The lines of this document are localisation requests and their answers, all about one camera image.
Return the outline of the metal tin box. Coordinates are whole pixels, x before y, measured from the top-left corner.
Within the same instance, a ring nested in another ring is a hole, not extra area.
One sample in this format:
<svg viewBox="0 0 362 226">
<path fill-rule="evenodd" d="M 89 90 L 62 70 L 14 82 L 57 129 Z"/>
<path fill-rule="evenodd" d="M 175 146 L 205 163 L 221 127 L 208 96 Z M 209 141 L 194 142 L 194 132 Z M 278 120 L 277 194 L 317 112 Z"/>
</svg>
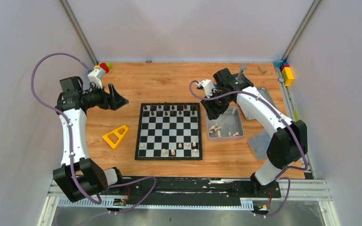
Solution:
<svg viewBox="0 0 362 226">
<path fill-rule="evenodd" d="M 210 120 L 206 114 L 208 140 L 210 142 L 239 141 L 244 136 L 239 108 L 229 106 L 217 119 Z"/>
</svg>

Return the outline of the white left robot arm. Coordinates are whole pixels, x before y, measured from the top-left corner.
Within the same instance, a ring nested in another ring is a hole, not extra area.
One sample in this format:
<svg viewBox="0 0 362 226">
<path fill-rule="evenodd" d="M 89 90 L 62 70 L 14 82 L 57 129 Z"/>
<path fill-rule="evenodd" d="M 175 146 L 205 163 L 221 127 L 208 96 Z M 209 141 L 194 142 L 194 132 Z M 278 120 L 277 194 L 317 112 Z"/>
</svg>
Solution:
<svg viewBox="0 0 362 226">
<path fill-rule="evenodd" d="M 78 76 L 60 80 L 55 111 L 63 129 L 64 150 L 61 166 L 53 170 L 53 179 L 69 201 L 77 202 L 91 198 L 109 189 L 113 194 L 125 190 L 125 181 L 116 167 L 103 170 L 89 156 L 86 140 L 87 110 L 99 107 L 117 110 L 128 104 L 128 100 L 116 91 L 113 84 L 108 92 L 96 83 L 83 90 L 83 81 Z"/>
</svg>

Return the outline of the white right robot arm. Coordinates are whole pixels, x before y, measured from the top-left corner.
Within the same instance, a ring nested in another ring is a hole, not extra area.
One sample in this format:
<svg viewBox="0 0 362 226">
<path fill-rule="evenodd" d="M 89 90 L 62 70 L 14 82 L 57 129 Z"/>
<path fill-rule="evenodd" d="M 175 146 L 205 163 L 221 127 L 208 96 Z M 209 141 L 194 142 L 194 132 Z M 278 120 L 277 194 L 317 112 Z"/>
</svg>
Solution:
<svg viewBox="0 0 362 226">
<path fill-rule="evenodd" d="M 269 191 L 269 184 L 280 177 L 292 163 L 302 159 L 306 170 L 307 125 L 294 121 L 282 114 L 267 101 L 243 71 L 231 74 L 228 68 L 213 75 L 214 81 L 197 82 L 197 89 L 203 90 L 201 104 L 210 120 L 217 119 L 229 107 L 230 102 L 238 104 L 260 122 L 270 137 L 266 154 L 267 160 L 253 175 L 250 190 L 255 196 L 263 196 Z"/>
</svg>

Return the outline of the black white chessboard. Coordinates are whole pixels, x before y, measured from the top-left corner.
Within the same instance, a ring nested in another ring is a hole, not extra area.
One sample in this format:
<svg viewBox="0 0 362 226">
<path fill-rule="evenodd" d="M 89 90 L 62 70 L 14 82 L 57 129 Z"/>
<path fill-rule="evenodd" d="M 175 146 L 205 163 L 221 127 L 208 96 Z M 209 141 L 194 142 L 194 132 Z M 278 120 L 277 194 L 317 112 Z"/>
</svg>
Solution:
<svg viewBox="0 0 362 226">
<path fill-rule="evenodd" d="M 161 157 L 162 149 L 168 150 Z M 135 150 L 135 160 L 202 160 L 203 144 L 200 104 L 192 103 L 142 103 Z"/>
</svg>

